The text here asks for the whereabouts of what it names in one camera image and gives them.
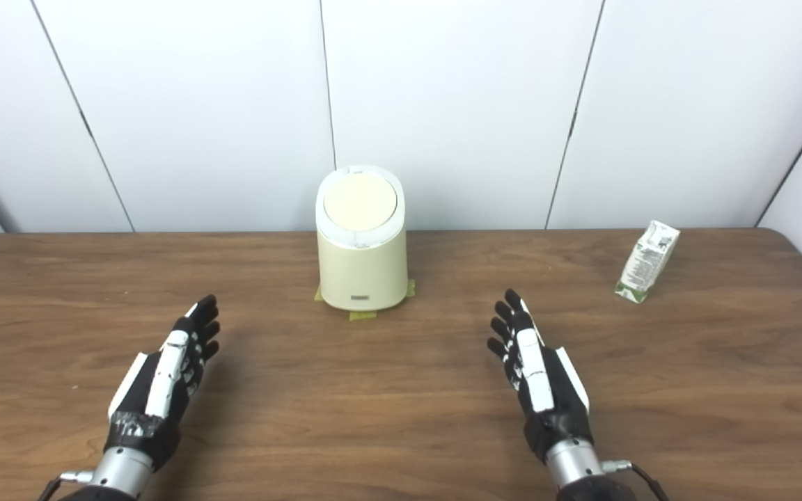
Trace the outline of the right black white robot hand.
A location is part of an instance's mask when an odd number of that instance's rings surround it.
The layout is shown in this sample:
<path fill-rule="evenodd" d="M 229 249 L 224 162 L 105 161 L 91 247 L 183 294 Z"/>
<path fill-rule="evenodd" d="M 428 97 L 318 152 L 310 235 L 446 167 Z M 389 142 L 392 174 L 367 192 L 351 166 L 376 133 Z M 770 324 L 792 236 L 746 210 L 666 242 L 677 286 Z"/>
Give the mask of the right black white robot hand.
<path fill-rule="evenodd" d="M 523 434 L 531 452 L 547 462 L 565 441 L 592 443 L 588 397 L 565 349 L 547 346 L 526 302 L 514 289 L 494 305 L 494 336 L 487 348 L 500 359 L 525 416 Z"/>

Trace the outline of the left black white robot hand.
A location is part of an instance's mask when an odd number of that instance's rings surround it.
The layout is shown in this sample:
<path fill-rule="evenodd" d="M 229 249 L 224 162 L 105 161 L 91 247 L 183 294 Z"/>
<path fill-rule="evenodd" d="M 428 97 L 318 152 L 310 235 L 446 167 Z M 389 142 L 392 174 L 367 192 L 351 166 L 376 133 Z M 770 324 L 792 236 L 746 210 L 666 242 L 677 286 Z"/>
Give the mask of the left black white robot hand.
<path fill-rule="evenodd" d="M 156 352 L 136 355 L 109 403 L 105 451 L 136 450 L 152 460 L 154 470 L 172 459 L 182 440 L 182 416 L 207 362 L 219 352 L 217 317 L 216 295 L 207 295 L 175 321 Z"/>

